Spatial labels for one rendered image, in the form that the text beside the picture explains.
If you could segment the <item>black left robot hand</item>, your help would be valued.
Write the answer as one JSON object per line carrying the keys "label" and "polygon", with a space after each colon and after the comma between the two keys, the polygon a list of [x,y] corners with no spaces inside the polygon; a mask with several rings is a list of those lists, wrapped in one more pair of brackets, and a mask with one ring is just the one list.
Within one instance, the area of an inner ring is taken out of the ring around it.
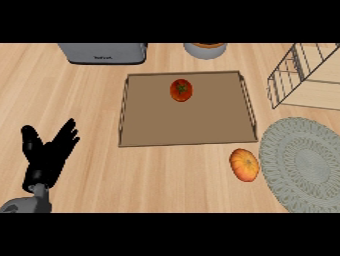
{"label": "black left robot hand", "polygon": [[32,126],[20,128],[22,153],[28,161],[22,189],[31,193],[29,187],[42,184],[51,188],[70,155],[75,144],[79,141],[76,136],[75,121],[69,119],[59,129],[51,141],[42,142]]}

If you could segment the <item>red tomato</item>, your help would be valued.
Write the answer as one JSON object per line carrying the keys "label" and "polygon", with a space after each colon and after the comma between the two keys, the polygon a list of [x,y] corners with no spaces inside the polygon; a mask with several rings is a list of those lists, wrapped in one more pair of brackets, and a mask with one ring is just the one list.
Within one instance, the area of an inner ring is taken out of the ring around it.
{"label": "red tomato", "polygon": [[193,87],[187,80],[177,79],[169,85],[169,96],[177,102],[184,102],[193,93]]}

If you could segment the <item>grey toaster appliance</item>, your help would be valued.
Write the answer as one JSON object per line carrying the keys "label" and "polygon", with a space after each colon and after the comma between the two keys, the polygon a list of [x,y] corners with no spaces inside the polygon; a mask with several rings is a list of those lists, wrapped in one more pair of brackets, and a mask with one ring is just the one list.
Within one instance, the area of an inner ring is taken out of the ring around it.
{"label": "grey toaster appliance", "polygon": [[146,43],[59,43],[66,60],[79,65],[135,65],[146,60]]}

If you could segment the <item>grey round woven placemat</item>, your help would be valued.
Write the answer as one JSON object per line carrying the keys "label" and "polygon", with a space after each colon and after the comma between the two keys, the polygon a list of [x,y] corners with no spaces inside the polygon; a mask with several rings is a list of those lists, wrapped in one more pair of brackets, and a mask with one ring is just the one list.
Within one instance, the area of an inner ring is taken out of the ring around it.
{"label": "grey round woven placemat", "polygon": [[340,212],[340,135],[301,117],[277,120],[258,149],[268,189],[289,212]]}

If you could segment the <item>brown rectangular tray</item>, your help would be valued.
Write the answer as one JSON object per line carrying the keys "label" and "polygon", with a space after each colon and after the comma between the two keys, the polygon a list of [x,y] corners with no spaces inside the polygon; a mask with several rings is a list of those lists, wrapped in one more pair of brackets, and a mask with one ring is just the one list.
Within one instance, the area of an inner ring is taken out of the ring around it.
{"label": "brown rectangular tray", "polygon": [[[169,96],[177,79],[193,87],[184,102]],[[129,74],[118,131],[121,147],[254,142],[256,124],[243,76],[236,71]]]}

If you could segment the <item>grey round pot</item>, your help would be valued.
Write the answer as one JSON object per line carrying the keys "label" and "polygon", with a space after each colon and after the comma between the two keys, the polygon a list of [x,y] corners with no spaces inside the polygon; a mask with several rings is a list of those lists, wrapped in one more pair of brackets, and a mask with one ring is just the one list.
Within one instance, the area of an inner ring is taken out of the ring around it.
{"label": "grey round pot", "polygon": [[225,43],[184,43],[183,47],[189,55],[197,59],[209,60],[217,58],[225,51]]}

